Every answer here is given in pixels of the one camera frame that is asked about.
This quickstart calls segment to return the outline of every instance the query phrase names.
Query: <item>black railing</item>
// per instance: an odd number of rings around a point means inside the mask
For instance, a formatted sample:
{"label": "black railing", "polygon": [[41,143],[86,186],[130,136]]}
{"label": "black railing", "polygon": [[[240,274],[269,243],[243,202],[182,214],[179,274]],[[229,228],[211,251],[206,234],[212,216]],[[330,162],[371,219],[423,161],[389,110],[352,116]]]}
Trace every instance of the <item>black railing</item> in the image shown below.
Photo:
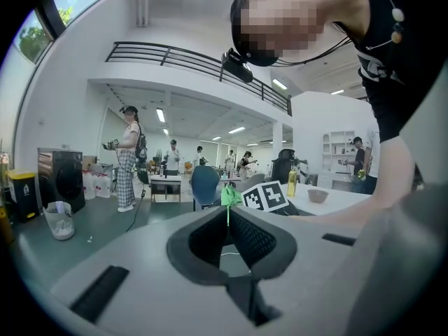
{"label": "black railing", "polygon": [[232,84],[250,92],[291,116],[291,98],[273,90],[266,83],[254,78],[251,83],[244,83],[238,77],[223,70],[221,61],[198,52],[161,45],[133,41],[116,41],[106,62],[129,62],[138,60],[160,66],[193,70],[197,73],[212,76],[222,83]]}

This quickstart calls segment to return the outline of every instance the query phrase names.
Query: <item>white t-shirt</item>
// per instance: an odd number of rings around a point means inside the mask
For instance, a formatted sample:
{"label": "white t-shirt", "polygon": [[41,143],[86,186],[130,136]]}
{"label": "white t-shirt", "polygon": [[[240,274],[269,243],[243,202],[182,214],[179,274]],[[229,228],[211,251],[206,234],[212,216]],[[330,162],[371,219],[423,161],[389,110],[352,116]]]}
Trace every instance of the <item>white t-shirt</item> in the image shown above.
{"label": "white t-shirt", "polygon": [[200,165],[201,158],[204,158],[204,161],[207,163],[208,160],[205,157],[202,157],[201,153],[196,153],[195,157],[193,158],[193,168]]}
{"label": "white t-shirt", "polygon": [[[139,138],[140,135],[140,127],[137,122],[132,122],[130,125],[128,125],[125,129],[125,133],[123,134],[123,140],[128,140],[131,138],[131,133],[136,132],[137,138]],[[129,151],[135,151],[135,147],[131,148],[120,148],[120,149],[128,149]]]}
{"label": "white t-shirt", "polygon": [[225,158],[226,165],[232,165],[235,162],[235,154],[227,154],[227,157]]}
{"label": "white t-shirt", "polygon": [[179,153],[179,149],[176,149],[176,150],[169,149],[169,150],[167,150],[165,155],[168,155],[167,170],[168,171],[178,171],[179,170],[179,162],[176,161],[176,158],[181,160],[181,154]]}
{"label": "white t-shirt", "polygon": [[370,157],[370,171],[369,176],[378,178],[379,168],[379,128],[378,123],[373,122],[367,128],[367,138],[364,141],[364,147],[372,149],[372,155]]}

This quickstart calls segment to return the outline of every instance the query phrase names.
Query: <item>washing machine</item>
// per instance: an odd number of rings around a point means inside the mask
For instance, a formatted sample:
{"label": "washing machine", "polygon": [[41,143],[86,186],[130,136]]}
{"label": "washing machine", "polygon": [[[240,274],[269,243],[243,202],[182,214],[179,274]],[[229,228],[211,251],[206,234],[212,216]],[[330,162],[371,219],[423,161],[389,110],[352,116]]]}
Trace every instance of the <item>washing machine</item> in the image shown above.
{"label": "washing machine", "polygon": [[81,152],[39,148],[38,180],[43,207],[61,200],[76,213],[85,206]]}

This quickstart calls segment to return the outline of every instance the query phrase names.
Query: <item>tree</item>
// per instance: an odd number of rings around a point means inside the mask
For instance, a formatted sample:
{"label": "tree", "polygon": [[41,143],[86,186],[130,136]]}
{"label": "tree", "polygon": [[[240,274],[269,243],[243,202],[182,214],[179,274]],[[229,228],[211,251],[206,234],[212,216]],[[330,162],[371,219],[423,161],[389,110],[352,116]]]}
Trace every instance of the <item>tree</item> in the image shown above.
{"label": "tree", "polygon": [[[59,16],[61,17],[65,26],[70,22],[71,13],[73,8],[69,7],[66,10],[57,9]],[[50,42],[50,38],[46,35],[42,27],[28,27],[28,29],[23,29],[19,35],[19,49],[22,51],[30,61],[36,62],[41,55],[42,50]]]}

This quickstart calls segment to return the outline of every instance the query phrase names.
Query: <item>ceiling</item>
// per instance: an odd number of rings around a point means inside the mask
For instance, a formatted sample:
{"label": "ceiling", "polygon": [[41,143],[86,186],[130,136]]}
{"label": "ceiling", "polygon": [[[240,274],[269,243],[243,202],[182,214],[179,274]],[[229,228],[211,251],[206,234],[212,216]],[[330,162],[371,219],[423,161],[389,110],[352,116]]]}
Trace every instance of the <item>ceiling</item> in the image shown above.
{"label": "ceiling", "polygon": [[[223,24],[228,24],[232,2],[233,0],[149,0],[146,2],[149,6],[149,28],[151,28],[151,18],[169,18],[170,16],[182,17],[185,20],[212,18],[218,23],[221,21]],[[300,51],[296,58],[288,60],[296,62],[315,57],[344,37],[338,29],[332,26],[325,27],[323,35],[310,49]],[[365,96],[365,90],[361,87],[359,67],[355,49],[350,44],[306,65],[271,67],[272,79],[277,78],[288,89],[282,90],[275,84],[272,84],[272,87],[283,95],[295,96],[308,90],[318,92],[344,90],[343,95],[360,98]]]}
{"label": "ceiling", "polygon": [[[237,106],[216,103],[213,97],[183,94],[179,91],[155,90],[141,85],[108,85],[115,97],[125,105],[136,106],[139,119],[147,132],[246,145],[272,140],[272,122],[242,111]],[[156,109],[164,111],[166,123],[159,121]],[[229,134],[238,127],[245,130]],[[292,129],[283,127],[283,139],[292,141]]]}

